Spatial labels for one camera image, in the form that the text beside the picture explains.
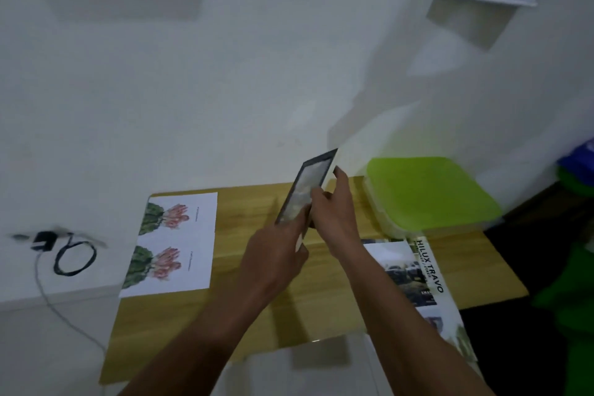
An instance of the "wall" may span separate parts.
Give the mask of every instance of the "wall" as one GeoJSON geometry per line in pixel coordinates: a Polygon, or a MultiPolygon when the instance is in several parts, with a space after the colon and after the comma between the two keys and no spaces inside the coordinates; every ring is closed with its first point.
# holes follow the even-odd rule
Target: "wall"
{"type": "Polygon", "coordinates": [[[147,195],[288,182],[342,145],[454,158],[505,208],[594,135],[594,6],[448,0],[0,0],[0,301],[32,297],[7,235],[105,242],[118,284],[147,195]]]}

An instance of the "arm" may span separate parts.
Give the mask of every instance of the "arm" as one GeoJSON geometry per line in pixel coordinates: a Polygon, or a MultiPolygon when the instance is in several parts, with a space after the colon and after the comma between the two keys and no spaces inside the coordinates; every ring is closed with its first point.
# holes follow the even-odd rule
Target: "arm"
{"type": "Polygon", "coordinates": [[[207,396],[243,334],[288,285],[308,258],[295,243],[305,226],[295,220],[258,230],[246,247],[236,282],[134,377],[120,396],[207,396]]]}
{"type": "Polygon", "coordinates": [[[392,392],[494,396],[363,247],[348,177],[338,168],[334,173],[333,195],[312,191],[312,219],[345,270],[392,392]]]}

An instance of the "wooden tabletop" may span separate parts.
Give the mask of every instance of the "wooden tabletop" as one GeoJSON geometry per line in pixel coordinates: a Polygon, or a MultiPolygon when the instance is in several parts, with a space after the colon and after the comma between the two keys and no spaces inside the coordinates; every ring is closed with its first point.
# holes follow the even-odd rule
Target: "wooden tabletop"
{"type": "MultiPolygon", "coordinates": [[[[360,236],[384,238],[362,183],[362,177],[350,179],[360,236]]],[[[122,299],[101,384],[133,377],[189,324],[217,287],[233,279],[248,239],[274,222],[290,187],[291,183],[279,183],[159,194],[219,193],[210,288],[122,299]]],[[[248,329],[232,360],[365,329],[338,261],[315,230],[309,230],[304,243],[309,260],[301,274],[248,329]]],[[[482,232],[429,236],[429,243],[459,309],[527,295],[482,232]]]]}

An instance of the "green cloth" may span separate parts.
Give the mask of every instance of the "green cloth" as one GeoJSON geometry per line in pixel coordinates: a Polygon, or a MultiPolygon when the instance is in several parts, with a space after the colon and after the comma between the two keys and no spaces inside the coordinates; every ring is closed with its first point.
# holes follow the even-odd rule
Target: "green cloth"
{"type": "Polygon", "coordinates": [[[574,244],[566,268],[532,305],[551,310],[567,338],[565,395],[594,394],[594,253],[574,244]]]}

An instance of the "wooden table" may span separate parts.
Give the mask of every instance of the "wooden table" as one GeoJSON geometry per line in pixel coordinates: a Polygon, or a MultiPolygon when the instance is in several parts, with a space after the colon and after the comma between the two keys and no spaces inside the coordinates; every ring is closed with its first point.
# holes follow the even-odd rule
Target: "wooden table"
{"type": "MultiPolygon", "coordinates": [[[[360,236],[385,237],[363,191],[362,177],[350,183],[360,236]]],[[[249,237],[274,222],[290,187],[280,183],[161,194],[219,193],[211,287],[122,299],[101,384],[129,380],[190,322],[209,295],[234,276],[249,237]]],[[[429,243],[459,309],[527,295],[482,232],[429,237],[429,243]]],[[[305,244],[309,260],[301,274],[257,318],[232,360],[365,328],[345,274],[315,230],[309,230],[305,244]]]]}

